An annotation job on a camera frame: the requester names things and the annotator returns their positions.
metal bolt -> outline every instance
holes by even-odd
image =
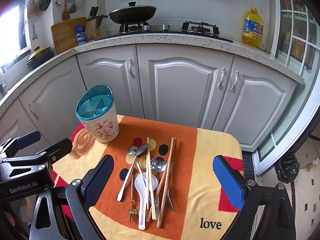
[[[278,188],[279,188],[279,189],[285,189],[285,186],[284,186],[282,183],[279,183],[279,184],[278,184]]]
[[[81,183],[81,180],[75,179],[75,180],[72,182],[72,185],[73,185],[73,186],[78,186],[80,183]]]
[[[249,179],[248,180],[248,185],[249,186],[254,186],[254,185],[256,185],[256,182],[254,180],[252,180],[252,179]]]
[[[45,168],[45,165],[42,164],[42,165],[40,165],[40,166],[38,167],[38,170],[41,171],[41,170],[43,170],[44,168]]]

knife block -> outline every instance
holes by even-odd
[[[94,19],[87,22],[87,25],[85,27],[85,41],[92,41],[101,36],[100,27],[97,29],[97,23],[101,19]]]

gold fork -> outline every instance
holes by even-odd
[[[134,200],[133,200],[133,178],[134,178],[134,169],[132,171],[132,176],[131,176],[131,208],[129,209],[129,221],[133,223],[136,222],[136,219],[138,217],[138,210],[134,206]]]

silver cabinet handle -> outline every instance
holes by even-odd
[[[134,78],[134,76],[132,74],[132,70],[131,70],[131,65],[132,65],[132,59],[129,58],[129,74],[130,74],[131,78]]]
[[[225,69],[223,68],[222,70],[221,70],[221,78],[220,78],[220,82],[219,82],[219,85],[218,85],[218,89],[220,89],[221,88],[221,86],[222,86],[222,84],[223,84],[223,79],[224,79],[224,73],[225,73]]]
[[[238,76],[239,76],[239,71],[236,71],[236,79],[235,79],[235,83],[233,84],[233,87],[231,88],[231,91],[235,91],[235,88],[238,84]]]
[[[39,117],[37,116],[37,113],[36,113],[36,111],[33,109],[33,107],[31,106],[31,104],[29,104],[28,107],[30,108],[31,113],[35,116],[35,118],[36,118],[37,120],[39,120]]]

oil bottle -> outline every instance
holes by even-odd
[[[259,47],[261,44],[263,20],[259,13],[262,11],[252,7],[251,11],[243,16],[242,42],[253,47]]]

